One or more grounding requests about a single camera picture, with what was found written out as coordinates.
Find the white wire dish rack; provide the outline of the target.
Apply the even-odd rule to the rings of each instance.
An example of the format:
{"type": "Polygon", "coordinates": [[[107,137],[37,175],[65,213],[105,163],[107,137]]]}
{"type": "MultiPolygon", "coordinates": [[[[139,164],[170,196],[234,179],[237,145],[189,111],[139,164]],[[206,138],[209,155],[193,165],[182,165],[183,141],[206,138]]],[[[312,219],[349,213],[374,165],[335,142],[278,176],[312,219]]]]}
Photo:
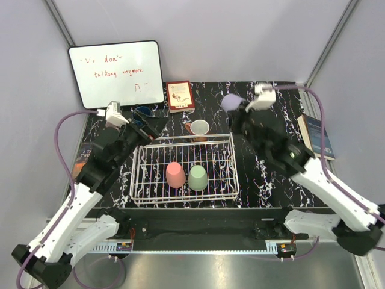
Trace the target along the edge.
{"type": "Polygon", "coordinates": [[[129,194],[138,206],[162,204],[199,204],[203,201],[236,200],[240,193],[235,145],[231,134],[208,135],[206,141],[196,136],[161,137],[135,149],[129,194]],[[179,163],[184,172],[202,166],[208,185],[201,191],[188,184],[172,188],[166,181],[169,163],[179,163]]]}

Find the dark blue mug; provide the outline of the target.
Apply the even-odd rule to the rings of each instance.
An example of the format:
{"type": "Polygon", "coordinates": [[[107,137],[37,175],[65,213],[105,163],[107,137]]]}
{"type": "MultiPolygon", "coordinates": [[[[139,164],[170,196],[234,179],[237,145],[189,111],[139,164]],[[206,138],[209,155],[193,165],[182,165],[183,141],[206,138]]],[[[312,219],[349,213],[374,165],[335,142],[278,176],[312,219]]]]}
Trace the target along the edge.
{"type": "Polygon", "coordinates": [[[133,114],[133,118],[134,118],[135,124],[138,125],[138,126],[141,126],[143,123],[142,123],[141,118],[139,117],[139,115],[142,114],[144,116],[151,116],[152,115],[152,111],[147,106],[138,106],[138,107],[136,107],[133,110],[132,114],[133,114]]]}

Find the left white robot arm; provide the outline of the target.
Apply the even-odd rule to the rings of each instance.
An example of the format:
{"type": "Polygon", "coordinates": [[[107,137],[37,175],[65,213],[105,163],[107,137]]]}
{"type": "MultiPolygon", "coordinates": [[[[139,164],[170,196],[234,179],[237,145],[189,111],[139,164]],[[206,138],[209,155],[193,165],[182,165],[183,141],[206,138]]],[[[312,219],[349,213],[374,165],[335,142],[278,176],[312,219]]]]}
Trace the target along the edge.
{"type": "Polygon", "coordinates": [[[124,238],[132,232],[129,215],[110,208],[83,233],[73,236],[88,212],[111,190],[133,151],[159,138],[167,118],[138,110],[129,119],[120,113],[106,113],[105,118],[108,127],[92,142],[90,156],[77,178],[70,179],[69,197],[35,239],[12,251],[19,273],[30,274],[46,288],[59,288],[75,264],[101,241],[124,238]]]}

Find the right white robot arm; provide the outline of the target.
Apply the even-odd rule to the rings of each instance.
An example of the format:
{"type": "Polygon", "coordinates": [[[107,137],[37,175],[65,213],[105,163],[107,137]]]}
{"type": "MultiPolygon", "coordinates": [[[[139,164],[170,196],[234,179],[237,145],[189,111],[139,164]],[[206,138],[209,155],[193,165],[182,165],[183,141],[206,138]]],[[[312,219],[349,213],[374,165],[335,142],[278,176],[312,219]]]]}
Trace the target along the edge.
{"type": "Polygon", "coordinates": [[[273,223],[278,238],[291,234],[314,235],[335,240],[346,251],[364,256],[375,249],[382,237],[382,208],[338,184],[321,160],[304,144],[291,139],[270,110],[252,110],[246,102],[226,108],[230,130],[242,136],[274,171],[311,191],[333,210],[333,214],[307,213],[286,209],[273,223]]]}

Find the orange pink mug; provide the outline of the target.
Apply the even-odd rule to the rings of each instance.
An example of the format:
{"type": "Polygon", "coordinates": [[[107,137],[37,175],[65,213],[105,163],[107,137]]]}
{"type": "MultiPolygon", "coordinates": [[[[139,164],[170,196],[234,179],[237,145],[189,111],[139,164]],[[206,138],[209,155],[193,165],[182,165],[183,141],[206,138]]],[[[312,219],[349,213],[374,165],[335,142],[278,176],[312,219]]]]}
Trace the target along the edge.
{"type": "Polygon", "coordinates": [[[210,130],[210,126],[205,120],[195,120],[185,124],[187,131],[193,136],[192,141],[203,142],[207,141],[207,134],[210,130]]]}

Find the lavender plastic cup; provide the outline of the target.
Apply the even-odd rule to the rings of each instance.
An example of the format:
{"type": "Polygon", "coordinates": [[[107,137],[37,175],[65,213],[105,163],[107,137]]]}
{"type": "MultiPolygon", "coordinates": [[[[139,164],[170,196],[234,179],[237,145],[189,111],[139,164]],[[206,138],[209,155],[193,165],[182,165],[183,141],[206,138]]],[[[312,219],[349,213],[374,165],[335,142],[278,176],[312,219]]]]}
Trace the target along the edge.
{"type": "Polygon", "coordinates": [[[225,112],[234,111],[237,110],[237,108],[245,101],[244,98],[235,95],[235,94],[228,94],[225,95],[225,97],[221,101],[221,108],[225,112]]]}

